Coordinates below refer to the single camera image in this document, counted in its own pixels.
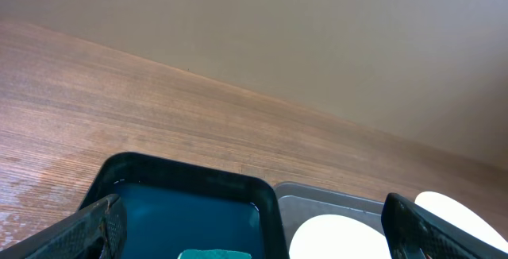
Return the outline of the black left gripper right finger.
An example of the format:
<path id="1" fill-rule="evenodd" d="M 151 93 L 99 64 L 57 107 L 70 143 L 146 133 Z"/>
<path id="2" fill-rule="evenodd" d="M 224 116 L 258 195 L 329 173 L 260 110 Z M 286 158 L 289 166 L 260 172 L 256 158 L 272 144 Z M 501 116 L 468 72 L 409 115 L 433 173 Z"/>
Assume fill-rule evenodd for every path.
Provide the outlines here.
<path id="1" fill-rule="evenodd" d="M 507 259 L 506 252 L 396 193 L 387 195 L 381 223 L 393 258 Z"/>

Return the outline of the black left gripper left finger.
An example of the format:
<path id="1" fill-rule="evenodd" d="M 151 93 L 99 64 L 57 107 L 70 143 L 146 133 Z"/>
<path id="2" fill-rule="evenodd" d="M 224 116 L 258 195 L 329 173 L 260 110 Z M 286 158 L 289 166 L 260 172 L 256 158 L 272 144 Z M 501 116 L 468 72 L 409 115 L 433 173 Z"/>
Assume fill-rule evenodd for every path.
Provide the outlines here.
<path id="1" fill-rule="evenodd" d="M 118 259 L 127 239 L 127 214 L 110 194 L 1 252 L 9 259 Z"/>

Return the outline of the white plate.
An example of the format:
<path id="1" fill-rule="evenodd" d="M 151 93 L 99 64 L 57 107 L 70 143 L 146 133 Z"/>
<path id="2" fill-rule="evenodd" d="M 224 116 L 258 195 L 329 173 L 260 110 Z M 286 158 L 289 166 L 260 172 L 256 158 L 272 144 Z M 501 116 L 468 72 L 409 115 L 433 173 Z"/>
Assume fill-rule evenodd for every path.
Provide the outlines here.
<path id="1" fill-rule="evenodd" d="M 414 202 L 489 245 L 507 252 L 507 240 L 484 219 L 458 201 L 434 192 L 420 193 Z"/>
<path id="2" fill-rule="evenodd" d="M 291 259 L 391 259 L 380 232 L 342 215 L 319 215 L 305 221 L 291 240 Z"/>

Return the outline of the green yellow sponge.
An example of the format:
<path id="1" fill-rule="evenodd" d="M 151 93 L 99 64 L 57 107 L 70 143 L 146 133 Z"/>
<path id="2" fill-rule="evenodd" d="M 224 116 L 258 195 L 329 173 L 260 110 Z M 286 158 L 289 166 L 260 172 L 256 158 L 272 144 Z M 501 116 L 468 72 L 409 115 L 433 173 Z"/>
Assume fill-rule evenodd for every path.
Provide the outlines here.
<path id="1" fill-rule="evenodd" d="M 252 256 L 248 253 L 223 249 L 187 249 L 181 252 L 178 259 L 252 259 Z"/>

